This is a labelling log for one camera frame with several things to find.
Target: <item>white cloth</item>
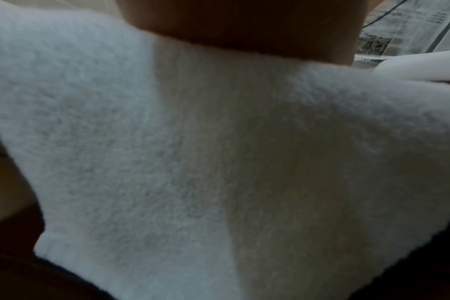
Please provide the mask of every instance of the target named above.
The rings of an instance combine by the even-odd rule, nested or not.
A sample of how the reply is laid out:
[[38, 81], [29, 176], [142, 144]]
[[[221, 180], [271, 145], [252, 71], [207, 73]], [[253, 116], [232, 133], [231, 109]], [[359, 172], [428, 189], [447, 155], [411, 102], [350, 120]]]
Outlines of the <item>white cloth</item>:
[[450, 221], [450, 86], [90, 12], [0, 16], [0, 139], [120, 300], [344, 300]]

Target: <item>newspaper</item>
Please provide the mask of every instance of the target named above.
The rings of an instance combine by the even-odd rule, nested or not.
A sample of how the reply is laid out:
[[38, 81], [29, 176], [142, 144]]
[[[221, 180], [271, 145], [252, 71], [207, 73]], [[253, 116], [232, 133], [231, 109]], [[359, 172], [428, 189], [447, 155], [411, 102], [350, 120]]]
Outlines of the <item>newspaper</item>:
[[392, 56], [432, 52], [449, 30], [450, 0], [407, 0], [383, 16], [401, 1], [386, 0], [368, 15], [357, 62], [378, 65]]

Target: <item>fuzzy white fabric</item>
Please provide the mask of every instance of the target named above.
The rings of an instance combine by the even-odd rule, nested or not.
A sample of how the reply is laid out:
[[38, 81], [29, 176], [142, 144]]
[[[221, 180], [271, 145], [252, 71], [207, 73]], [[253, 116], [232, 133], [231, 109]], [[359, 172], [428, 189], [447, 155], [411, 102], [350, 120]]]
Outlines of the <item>fuzzy white fabric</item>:
[[90, 12], [0, 16], [0, 139], [120, 300], [344, 300], [450, 221], [450, 86]]

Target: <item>newspaper photo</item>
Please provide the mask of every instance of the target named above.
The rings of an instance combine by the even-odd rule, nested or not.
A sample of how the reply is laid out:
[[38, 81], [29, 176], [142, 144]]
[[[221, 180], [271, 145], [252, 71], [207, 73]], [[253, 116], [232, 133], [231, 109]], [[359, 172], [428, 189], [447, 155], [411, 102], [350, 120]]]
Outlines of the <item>newspaper photo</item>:
[[450, 0], [386, 0], [360, 33], [356, 61], [432, 52], [450, 28]]

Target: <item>white towel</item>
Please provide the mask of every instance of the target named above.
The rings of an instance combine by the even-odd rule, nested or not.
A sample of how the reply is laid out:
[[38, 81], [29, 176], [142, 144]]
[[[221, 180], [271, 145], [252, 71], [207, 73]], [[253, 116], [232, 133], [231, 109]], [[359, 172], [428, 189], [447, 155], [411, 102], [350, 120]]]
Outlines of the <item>white towel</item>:
[[450, 221], [450, 86], [90, 12], [0, 16], [0, 139], [119, 300], [345, 300]]

